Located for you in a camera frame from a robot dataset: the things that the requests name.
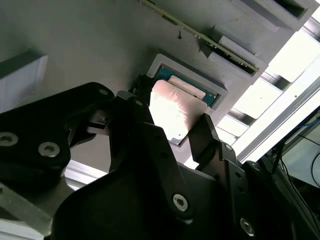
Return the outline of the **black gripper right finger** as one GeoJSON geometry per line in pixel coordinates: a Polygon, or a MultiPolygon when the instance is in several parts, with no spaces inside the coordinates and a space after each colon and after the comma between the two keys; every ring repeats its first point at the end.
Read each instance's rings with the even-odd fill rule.
{"type": "Polygon", "coordinates": [[[240,163],[203,114],[188,133],[197,170],[223,188],[232,231],[240,240],[317,240],[319,223],[280,168],[280,158],[240,163]]]}

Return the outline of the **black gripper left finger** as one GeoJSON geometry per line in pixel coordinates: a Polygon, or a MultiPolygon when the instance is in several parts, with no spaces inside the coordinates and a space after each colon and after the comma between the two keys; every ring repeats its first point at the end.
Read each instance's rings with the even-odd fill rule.
{"type": "Polygon", "coordinates": [[[96,82],[2,113],[0,134],[1,182],[32,193],[57,186],[71,149],[97,135],[110,138],[110,173],[123,163],[175,160],[142,100],[96,82]]]}

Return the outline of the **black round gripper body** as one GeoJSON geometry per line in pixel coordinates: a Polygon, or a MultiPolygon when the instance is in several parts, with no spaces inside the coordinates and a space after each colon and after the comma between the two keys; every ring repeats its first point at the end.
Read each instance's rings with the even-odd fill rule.
{"type": "Polygon", "coordinates": [[[54,216],[54,240],[223,240],[235,234],[229,184],[241,177],[230,161],[209,173],[174,159],[120,168],[71,194],[54,216]]]}

